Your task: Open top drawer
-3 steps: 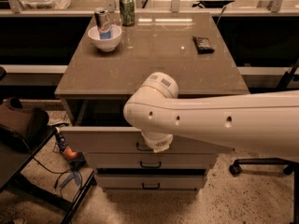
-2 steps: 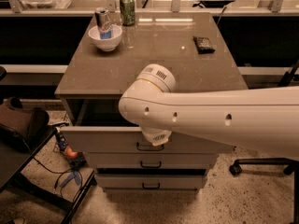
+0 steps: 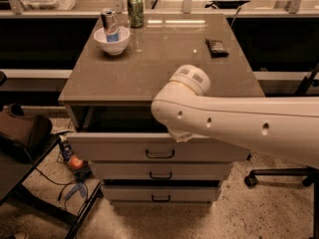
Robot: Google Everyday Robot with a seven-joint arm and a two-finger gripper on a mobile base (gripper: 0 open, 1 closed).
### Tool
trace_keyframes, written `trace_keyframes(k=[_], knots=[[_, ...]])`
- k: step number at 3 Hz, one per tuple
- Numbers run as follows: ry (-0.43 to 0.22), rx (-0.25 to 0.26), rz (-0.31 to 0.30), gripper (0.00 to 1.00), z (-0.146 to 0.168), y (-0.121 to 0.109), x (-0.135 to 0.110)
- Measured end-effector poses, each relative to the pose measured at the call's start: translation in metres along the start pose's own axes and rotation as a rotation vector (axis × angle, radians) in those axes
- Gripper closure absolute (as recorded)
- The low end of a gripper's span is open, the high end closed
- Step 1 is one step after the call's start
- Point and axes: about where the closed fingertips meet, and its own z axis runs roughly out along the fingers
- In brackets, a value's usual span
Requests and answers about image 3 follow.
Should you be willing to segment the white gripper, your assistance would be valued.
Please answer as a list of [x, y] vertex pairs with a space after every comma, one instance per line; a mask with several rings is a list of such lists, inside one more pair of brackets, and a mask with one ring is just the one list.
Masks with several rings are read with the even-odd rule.
[[199, 137], [199, 134], [195, 134], [192, 132], [176, 129], [176, 128], [168, 128], [167, 129], [170, 136], [176, 141], [176, 142], [187, 142], [193, 138]]

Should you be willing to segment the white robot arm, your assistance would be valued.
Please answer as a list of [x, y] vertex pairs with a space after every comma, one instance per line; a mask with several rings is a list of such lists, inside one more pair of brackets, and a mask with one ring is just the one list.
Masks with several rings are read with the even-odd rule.
[[200, 134], [299, 164], [319, 167], [319, 99], [218, 98], [210, 79], [179, 67], [154, 98], [154, 118], [177, 141]]

